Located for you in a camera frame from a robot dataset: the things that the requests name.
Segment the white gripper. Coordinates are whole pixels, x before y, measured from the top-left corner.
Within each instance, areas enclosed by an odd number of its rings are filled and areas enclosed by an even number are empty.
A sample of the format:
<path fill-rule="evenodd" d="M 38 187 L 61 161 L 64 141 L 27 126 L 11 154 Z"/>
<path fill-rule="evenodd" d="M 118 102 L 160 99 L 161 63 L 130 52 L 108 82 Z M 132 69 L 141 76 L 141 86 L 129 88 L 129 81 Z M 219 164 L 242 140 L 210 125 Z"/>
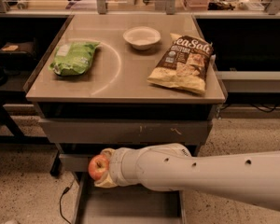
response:
<path fill-rule="evenodd" d="M 109 189 L 117 185 L 125 187 L 139 183 L 136 175 L 136 162 L 139 156 L 137 149 L 104 148 L 101 154 L 110 160 L 109 172 L 103 173 L 102 177 L 94 182 L 95 187 Z"/>

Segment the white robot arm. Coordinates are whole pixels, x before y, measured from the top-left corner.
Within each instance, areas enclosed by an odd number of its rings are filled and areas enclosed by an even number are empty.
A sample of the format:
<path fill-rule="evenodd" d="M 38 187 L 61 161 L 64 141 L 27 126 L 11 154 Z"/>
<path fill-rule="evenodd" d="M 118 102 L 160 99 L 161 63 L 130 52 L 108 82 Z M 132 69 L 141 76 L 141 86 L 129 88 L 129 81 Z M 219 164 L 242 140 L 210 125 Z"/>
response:
<path fill-rule="evenodd" d="M 102 188 L 195 189 L 280 211 L 280 151 L 193 157 L 178 143 L 106 148 L 91 159 L 89 174 Z"/>

